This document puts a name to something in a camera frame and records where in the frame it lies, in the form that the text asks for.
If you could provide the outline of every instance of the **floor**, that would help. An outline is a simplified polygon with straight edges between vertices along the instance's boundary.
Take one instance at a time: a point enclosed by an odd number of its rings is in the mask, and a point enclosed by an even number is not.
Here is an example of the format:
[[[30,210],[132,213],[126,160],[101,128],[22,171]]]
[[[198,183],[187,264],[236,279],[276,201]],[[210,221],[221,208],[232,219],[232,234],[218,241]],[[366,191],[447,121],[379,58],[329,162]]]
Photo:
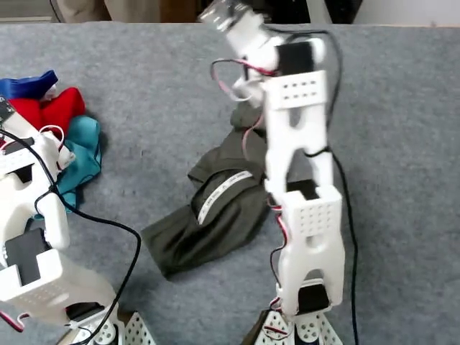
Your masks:
[[[49,22],[53,17],[50,0],[0,0],[0,23]]]

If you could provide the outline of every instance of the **teal cloth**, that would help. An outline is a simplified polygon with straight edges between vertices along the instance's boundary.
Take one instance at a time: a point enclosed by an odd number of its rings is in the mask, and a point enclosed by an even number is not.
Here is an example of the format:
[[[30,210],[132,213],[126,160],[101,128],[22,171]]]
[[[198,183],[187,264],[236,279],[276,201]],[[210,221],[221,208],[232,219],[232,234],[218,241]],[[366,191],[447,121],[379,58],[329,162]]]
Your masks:
[[[74,207],[78,207],[76,188],[101,172],[100,133],[99,123],[91,117],[77,116],[70,121],[65,146],[75,154],[75,160],[61,173],[57,189]]]

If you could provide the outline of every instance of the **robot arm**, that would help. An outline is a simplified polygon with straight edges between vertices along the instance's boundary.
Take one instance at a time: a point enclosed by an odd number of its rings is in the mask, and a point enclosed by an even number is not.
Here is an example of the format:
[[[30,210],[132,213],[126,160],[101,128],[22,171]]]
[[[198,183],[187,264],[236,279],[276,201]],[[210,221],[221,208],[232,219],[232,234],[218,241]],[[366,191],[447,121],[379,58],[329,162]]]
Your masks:
[[[262,106],[268,151],[265,188],[282,209],[286,243],[278,264],[277,295],[282,313],[327,311],[342,300],[345,251],[341,238],[341,195],[333,185],[332,155],[327,150],[326,54],[323,40],[286,42],[263,27],[262,16],[238,1],[215,0],[201,21],[224,32],[234,52],[275,76],[245,70],[234,90]],[[300,121],[290,125],[297,113]],[[313,179],[287,183],[294,152],[303,150]]]
[[[73,154],[51,132],[33,128],[4,98],[0,110],[1,128],[30,144],[56,181]],[[32,153],[20,143],[6,142],[0,155],[0,262],[5,267],[0,270],[0,301],[47,323],[73,328],[98,325],[115,298],[114,289],[61,252],[70,242],[65,207]],[[32,171],[26,182],[16,174],[25,167]],[[45,228],[24,232],[37,213],[44,217]],[[116,315],[117,308],[111,322],[117,322]]]

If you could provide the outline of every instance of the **clothing tag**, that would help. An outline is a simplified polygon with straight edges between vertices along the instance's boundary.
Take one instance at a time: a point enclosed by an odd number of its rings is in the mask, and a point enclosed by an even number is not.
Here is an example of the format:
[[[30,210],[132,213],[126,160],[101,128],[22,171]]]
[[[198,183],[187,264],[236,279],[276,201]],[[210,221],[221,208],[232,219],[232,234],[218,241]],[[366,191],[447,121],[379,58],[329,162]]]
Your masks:
[[[224,192],[229,189],[235,183],[244,180],[245,178],[252,177],[252,174],[245,170],[238,172],[237,174],[231,176],[230,178],[226,179],[219,187],[217,187],[214,192],[206,199],[203,206],[201,206],[200,213],[198,214],[198,224],[202,224],[204,219],[208,215],[209,210],[211,209],[212,205],[216,202],[216,200],[224,194]]]

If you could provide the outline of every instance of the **blue cloth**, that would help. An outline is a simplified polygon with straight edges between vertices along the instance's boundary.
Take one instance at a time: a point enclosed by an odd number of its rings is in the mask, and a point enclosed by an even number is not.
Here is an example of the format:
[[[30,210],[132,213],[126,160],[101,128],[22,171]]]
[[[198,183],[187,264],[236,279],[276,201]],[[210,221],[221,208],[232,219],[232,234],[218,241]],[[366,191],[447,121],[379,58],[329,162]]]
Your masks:
[[[75,160],[61,173],[57,189],[72,206],[78,207],[76,188],[101,171],[100,133],[99,123],[91,117],[77,116],[70,122],[65,146],[75,154]]]
[[[40,100],[57,81],[58,77],[54,70],[49,70],[40,77],[0,79],[0,95],[8,99],[32,98]]]

